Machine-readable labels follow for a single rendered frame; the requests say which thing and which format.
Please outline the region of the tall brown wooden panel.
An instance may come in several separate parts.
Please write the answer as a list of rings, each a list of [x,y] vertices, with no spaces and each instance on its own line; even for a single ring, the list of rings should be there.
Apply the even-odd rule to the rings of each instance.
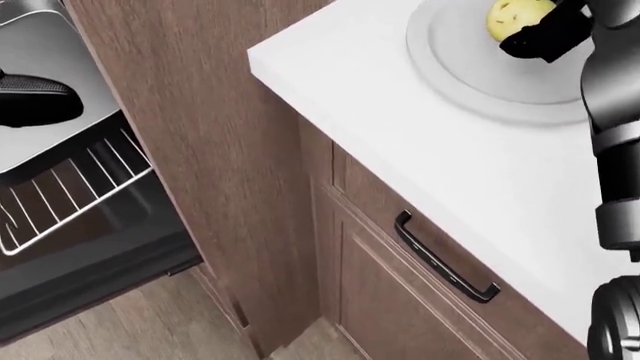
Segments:
[[[326,0],[65,0],[258,356],[320,315],[298,116],[247,50]]]

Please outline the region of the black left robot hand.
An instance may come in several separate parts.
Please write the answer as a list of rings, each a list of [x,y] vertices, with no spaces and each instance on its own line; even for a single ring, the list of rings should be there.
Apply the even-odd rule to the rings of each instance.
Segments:
[[[57,80],[0,69],[0,126],[27,128],[79,118],[84,105],[77,92]]]

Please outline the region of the black oven door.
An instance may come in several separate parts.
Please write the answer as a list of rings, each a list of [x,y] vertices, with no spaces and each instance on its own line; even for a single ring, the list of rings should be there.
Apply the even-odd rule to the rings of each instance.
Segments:
[[[202,262],[154,174],[149,218],[63,251],[10,260],[0,255],[0,338],[55,322]]]

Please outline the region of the brown wooden counter cabinet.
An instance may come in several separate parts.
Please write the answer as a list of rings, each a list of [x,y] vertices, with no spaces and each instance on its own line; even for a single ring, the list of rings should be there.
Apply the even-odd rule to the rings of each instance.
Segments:
[[[369,360],[588,360],[586,347],[306,119],[298,122],[324,317]],[[478,290],[469,299],[394,230],[406,224]]]

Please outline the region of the yellow potato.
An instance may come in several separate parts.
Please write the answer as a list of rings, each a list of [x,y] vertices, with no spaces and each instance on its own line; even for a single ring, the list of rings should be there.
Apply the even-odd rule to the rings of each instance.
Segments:
[[[551,0],[496,0],[486,16],[486,27],[501,42],[525,26],[537,25],[554,8]]]

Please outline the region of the silver baking tray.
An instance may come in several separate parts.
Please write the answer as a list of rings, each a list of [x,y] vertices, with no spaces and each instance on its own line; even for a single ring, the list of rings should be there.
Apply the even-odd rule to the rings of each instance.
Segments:
[[[0,185],[26,182],[125,124],[61,0],[0,0]]]

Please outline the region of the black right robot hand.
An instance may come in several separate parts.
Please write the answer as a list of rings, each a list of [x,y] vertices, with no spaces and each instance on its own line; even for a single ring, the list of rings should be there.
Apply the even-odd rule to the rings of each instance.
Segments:
[[[518,59],[555,62],[590,36],[594,20],[583,13],[586,0],[554,0],[556,7],[539,23],[524,26],[500,43],[500,49]]]

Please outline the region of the white round plate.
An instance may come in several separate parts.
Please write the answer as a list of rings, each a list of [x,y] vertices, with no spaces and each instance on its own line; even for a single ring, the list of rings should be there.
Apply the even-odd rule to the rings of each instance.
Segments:
[[[406,44],[416,71],[453,104],[488,119],[556,126],[588,119],[580,75],[590,40],[556,62],[516,59],[486,29],[495,0],[424,0],[413,11]]]

